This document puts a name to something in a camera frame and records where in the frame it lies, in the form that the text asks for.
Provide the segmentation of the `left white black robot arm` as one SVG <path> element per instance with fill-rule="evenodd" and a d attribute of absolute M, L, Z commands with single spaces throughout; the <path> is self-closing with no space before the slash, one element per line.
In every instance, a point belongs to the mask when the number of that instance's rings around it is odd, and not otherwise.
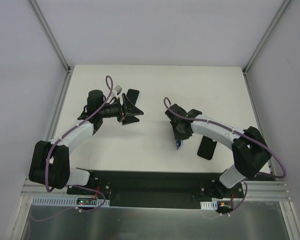
<path fill-rule="evenodd" d="M 69 130 L 59 137 L 35 144 L 29 180 L 47 185 L 49 189 L 78 185 L 84 194 L 92 194 L 96 188 L 95 181 L 90 179 L 92 174 L 88 170 L 72 168 L 70 155 L 100 129 L 105 118 L 116 118 L 122 125 L 139 122 L 138 116 L 143 115 L 136 107 L 139 94 L 138 90 L 129 89 L 121 97 L 114 96 L 106 103 L 101 90 L 90 91 L 83 112 Z"/>

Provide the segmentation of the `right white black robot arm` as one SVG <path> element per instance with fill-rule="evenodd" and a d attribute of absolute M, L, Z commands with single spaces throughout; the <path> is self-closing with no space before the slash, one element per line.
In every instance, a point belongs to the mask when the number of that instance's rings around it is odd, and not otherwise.
<path fill-rule="evenodd" d="M 233 165 L 205 189 L 211 197 L 227 197 L 236 184 L 254 178 L 272 157 L 261 133 L 253 126 L 246 129 L 232 128 L 209 120 L 196 109 L 185 111 L 177 104 L 168 107 L 165 115 L 170 120 L 177 147 L 197 134 L 202 136 L 197 152 L 201 158 L 211 160 L 218 143 L 232 151 Z"/>

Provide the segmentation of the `black phone case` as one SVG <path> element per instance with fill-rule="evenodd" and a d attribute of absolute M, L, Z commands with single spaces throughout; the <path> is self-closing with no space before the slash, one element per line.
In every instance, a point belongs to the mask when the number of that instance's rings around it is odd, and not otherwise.
<path fill-rule="evenodd" d="M 217 142 L 213 139 L 203 136 L 197 151 L 197 155 L 208 161 L 212 160 Z"/>

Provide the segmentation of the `black smartphone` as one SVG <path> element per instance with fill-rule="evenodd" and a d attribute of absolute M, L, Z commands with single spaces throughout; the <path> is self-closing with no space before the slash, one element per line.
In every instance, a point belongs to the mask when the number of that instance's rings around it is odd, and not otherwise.
<path fill-rule="evenodd" d="M 137 103 L 138 97 L 139 97 L 140 91 L 136 89 L 128 89 L 126 93 L 126 97 L 129 99 L 129 101 L 135 105 Z"/>
<path fill-rule="evenodd" d="M 176 149 L 180 150 L 183 146 L 184 142 L 182 140 L 176 140 L 175 141 L 175 145 L 176 145 Z"/>

